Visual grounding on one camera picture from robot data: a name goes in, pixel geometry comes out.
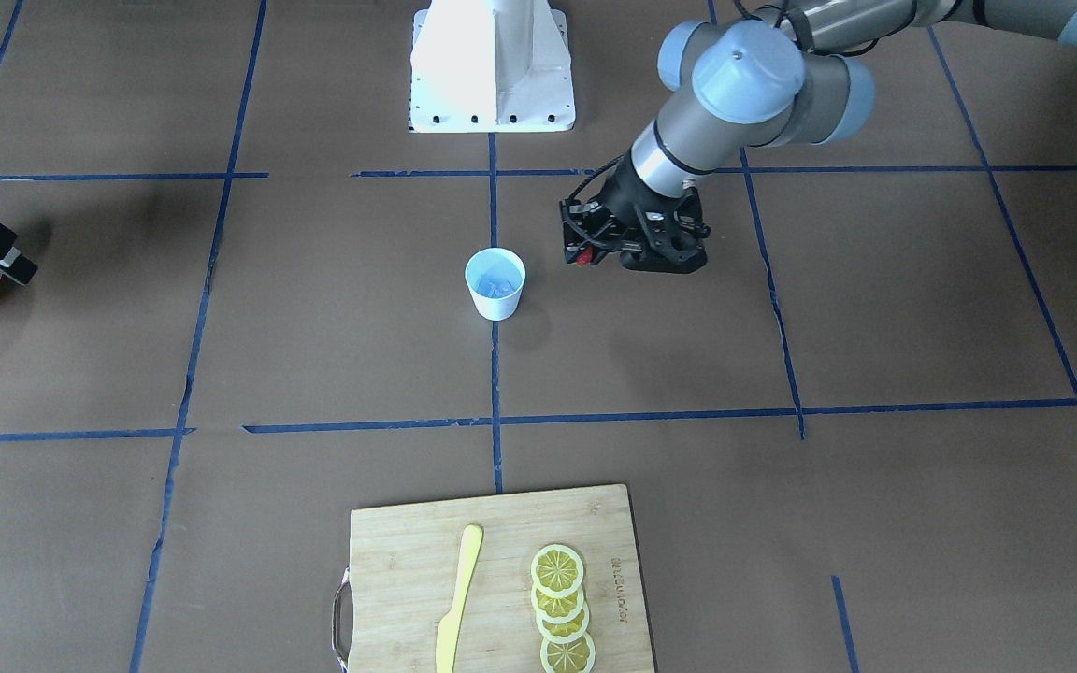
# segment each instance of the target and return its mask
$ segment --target knife blade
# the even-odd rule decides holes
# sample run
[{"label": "knife blade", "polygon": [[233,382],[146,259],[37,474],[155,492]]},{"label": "knife blade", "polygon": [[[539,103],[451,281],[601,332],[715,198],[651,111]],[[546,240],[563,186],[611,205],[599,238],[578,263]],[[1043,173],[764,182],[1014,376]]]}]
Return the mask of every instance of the knife blade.
[{"label": "knife blade", "polygon": [[472,572],[479,558],[479,546],[485,539],[485,531],[475,523],[464,528],[460,541],[460,563],[457,566],[457,591],[451,600],[451,609],[439,619],[439,632],[435,642],[436,673],[452,673],[457,667],[457,644],[460,641],[460,623],[463,621],[464,605],[467,602],[467,587],[472,585]]}]

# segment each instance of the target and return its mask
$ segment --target white mounting plate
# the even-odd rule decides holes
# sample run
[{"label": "white mounting plate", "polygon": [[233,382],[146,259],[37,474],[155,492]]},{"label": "white mounting plate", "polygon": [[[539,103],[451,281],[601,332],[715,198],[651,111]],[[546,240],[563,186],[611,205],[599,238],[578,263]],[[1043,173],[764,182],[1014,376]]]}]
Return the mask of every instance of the white mounting plate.
[{"label": "white mounting plate", "polygon": [[[428,10],[415,14],[414,42],[426,22]],[[568,46],[568,16],[551,10],[563,46]],[[571,71],[533,71],[513,88],[501,93],[501,118],[478,116],[476,123],[453,115],[437,101],[431,87],[418,76],[410,76],[409,130],[411,132],[551,132],[568,131],[576,123],[576,98],[572,93]],[[439,124],[433,117],[439,117]]]}]

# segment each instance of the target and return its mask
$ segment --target gray robotic arm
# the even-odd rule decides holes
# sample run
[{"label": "gray robotic arm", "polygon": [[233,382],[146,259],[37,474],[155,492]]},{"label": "gray robotic arm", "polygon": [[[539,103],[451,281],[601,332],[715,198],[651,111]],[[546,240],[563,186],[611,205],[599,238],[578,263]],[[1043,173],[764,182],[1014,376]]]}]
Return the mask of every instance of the gray robotic arm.
[{"label": "gray robotic arm", "polygon": [[[705,265],[697,184],[741,148],[850,138],[876,100],[862,44],[943,20],[1077,46],[1077,0],[782,0],[730,25],[684,23],[659,51],[671,98],[629,150],[560,201],[564,258],[597,265],[620,253],[633,271]],[[607,174],[601,193],[577,196]]]}]

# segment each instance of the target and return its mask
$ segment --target white plastic stand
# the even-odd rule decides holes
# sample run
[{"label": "white plastic stand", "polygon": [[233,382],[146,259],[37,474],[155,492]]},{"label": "white plastic stand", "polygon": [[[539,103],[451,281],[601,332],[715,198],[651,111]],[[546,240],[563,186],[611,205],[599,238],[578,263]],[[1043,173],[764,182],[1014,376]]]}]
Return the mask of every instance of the white plastic stand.
[{"label": "white plastic stand", "polygon": [[568,18],[547,0],[432,0],[415,14],[415,132],[567,131]]}]

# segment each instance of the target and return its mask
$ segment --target knife handle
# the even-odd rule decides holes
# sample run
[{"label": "knife handle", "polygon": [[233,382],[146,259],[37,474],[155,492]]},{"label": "knife handle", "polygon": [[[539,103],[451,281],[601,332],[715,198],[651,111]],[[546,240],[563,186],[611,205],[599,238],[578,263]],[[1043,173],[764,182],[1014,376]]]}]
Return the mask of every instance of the knife handle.
[{"label": "knife handle", "polygon": [[457,591],[451,602],[452,609],[463,614],[464,602],[467,600],[467,588],[472,585],[472,571],[476,567],[479,546],[485,541],[485,530],[475,523],[464,529],[460,541],[460,563],[457,566]]},{"label": "knife handle", "polygon": [[344,644],[338,642],[338,613],[342,608],[344,603],[344,589],[347,589],[347,595],[351,595],[351,566],[347,566],[344,570],[344,578],[338,583],[338,589],[335,591],[335,605],[334,605],[334,617],[330,621],[330,648],[335,653],[335,659],[338,660],[338,670],[340,673],[347,673],[347,648]]}]

